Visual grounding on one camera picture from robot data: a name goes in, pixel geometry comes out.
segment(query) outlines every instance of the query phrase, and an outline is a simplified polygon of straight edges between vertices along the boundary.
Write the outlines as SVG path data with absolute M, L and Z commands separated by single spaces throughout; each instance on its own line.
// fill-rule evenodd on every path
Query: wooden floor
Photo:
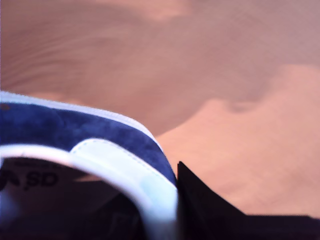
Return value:
M 246 213 L 320 217 L 319 10 L 2 0 L 1 89 L 137 119 Z

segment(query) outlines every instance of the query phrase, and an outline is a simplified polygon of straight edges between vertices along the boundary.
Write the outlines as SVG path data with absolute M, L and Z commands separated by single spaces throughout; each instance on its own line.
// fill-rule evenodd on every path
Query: black object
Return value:
M 178 164 L 177 186 L 191 240 L 320 240 L 320 220 L 309 216 L 246 215 Z

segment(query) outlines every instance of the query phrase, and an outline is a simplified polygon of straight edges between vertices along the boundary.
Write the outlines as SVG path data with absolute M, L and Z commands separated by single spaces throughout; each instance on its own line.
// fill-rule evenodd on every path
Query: insole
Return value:
M 6 159 L 0 203 L 5 239 L 144 239 L 129 199 L 93 175 L 56 163 Z

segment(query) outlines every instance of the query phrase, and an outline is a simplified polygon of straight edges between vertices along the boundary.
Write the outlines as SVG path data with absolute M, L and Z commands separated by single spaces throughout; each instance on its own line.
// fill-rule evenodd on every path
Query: shoe logo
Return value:
M 7 183 L 20 186 L 20 180 L 17 175 L 10 170 L 0 170 L 0 191 L 5 189 Z

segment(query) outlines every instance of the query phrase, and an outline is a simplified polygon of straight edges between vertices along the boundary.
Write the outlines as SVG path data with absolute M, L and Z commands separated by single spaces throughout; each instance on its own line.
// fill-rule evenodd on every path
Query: navy blue sneaker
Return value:
M 180 238 L 176 177 L 142 124 L 9 92 L 0 108 L 3 239 Z

